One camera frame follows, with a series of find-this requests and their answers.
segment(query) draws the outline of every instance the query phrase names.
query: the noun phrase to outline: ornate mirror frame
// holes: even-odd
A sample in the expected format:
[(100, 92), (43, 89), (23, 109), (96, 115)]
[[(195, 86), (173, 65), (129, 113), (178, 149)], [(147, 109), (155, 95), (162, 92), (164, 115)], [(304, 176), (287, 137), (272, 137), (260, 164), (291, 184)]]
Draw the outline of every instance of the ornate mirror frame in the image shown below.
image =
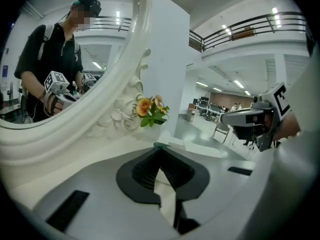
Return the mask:
[(151, 24), (151, 0), (133, 0), (132, 24), (127, 46), (108, 75), (104, 75), (80, 102), (58, 116), (26, 124), (0, 122), (0, 163), (30, 165), (70, 151), (77, 143), (106, 143), (140, 130), (135, 113), (143, 97), (140, 71)]

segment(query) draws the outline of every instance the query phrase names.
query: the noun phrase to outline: black t-shirt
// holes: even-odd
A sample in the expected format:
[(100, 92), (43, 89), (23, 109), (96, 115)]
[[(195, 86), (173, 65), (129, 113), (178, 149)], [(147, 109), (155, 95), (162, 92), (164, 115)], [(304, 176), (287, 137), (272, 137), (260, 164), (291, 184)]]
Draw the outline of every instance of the black t-shirt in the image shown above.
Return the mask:
[[(22, 54), (19, 58), (14, 76), (21, 79), (21, 73), (25, 71), (32, 72), (37, 80), (45, 85), (45, 80), (51, 71), (62, 73), (70, 83), (67, 89), (72, 94), (72, 82), (76, 74), (83, 70), (81, 62), (81, 50), (77, 52), (78, 60), (75, 57), (75, 39), (65, 42), (65, 33), (63, 28), (56, 23), (51, 38), (45, 43), (41, 60), (38, 60), (38, 53), (44, 39), (46, 26), (38, 26), (29, 36)], [(33, 116), (38, 99), (30, 93), (27, 97), (27, 111)], [(47, 118), (43, 111), (43, 103), (39, 101), (35, 111), (36, 120), (40, 121)]]

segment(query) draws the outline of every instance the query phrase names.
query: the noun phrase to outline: railing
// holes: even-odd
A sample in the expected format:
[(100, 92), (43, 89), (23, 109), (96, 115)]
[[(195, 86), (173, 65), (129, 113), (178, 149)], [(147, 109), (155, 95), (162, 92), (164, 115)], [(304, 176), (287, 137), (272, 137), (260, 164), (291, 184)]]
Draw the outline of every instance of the railing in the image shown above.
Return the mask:
[(190, 30), (189, 32), (189, 46), (202, 52), (205, 47), (204, 39), (197, 33)]
[[(276, 15), (279, 16), (280, 26), (276, 24)], [(226, 28), (222, 28), (204, 38), (190, 30), (189, 46), (199, 52), (203, 52), (227, 42), (265, 33), (285, 31), (305, 32), (305, 26), (306, 20), (302, 13), (299, 12), (285, 11), (278, 12), (277, 14), (265, 14), (226, 26)]]
[(99, 16), (95, 22), (91, 23), (89, 27), (78, 29), (80, 31), (90, 30), (116, 30), (128, 31), (131, 25), (131, 18), (114, 17), (114, 16)]

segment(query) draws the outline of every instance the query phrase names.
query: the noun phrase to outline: column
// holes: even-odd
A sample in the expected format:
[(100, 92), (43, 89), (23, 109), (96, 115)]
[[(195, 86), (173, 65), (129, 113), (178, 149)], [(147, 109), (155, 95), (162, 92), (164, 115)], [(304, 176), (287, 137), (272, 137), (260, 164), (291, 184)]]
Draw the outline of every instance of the column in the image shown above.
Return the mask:
[(186, 72), (182, 99), (180, 103), (180, 112), (179, 112), (180, 114), (186, 114), (189, 104), (192, 103), (194, 99), (198, 98), (196, 96), (197, 80), (198, 80), (197, 70), (191, 70), (189, 72)]
[(171, 0), (152, 0), (148, 69), (141, 72), (145, 97), (161, 95), (170, 119), (161, 126), (176, 130), (188, 63), (190, 15)]
[(287, 70), (285, 56), (281, 53), (276, 53), (274, 55), (275, 61), (275, 82), (284, 82), (287, 85)]

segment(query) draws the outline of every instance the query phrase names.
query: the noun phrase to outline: person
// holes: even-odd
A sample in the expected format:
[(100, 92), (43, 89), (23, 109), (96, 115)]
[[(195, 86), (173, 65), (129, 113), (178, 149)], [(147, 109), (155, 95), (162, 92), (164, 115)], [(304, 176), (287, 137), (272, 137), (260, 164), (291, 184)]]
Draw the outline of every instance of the person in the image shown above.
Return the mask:
[[(90, 22), (90, 18), (96, 18), (100, 12), (98, 0), (77, 0), (71, 5), (66, 19), (53, 26), (52, 35), (47, 41), (44, 41), (45, 30), (48, 28), (46, 25), (38, 26), (29, 36), (14, 76), (22, 80), (23, 88), (27, 92), (26, 109), (34, 123), (45, 120), (63, 109), (63, 104), (54, 94), (43, 104), (46, 94), (44, 84), (51, 71), (64, 75), (70, 83), (67, 87), (70, 94), (73, 93), (73, 81), (79, 89), (82, 88), (81, 49), (75, 41), (74, 31), (79, 25)], [(39, 59), (43, 42), (43, 53)]]
[(237, 103), (234, 103), (234, 104), (233, 104), (233, 107), (231, 108), (231, 112), (232, 112), (232, 111), (236, 111), (236, 110), (237, 110)]

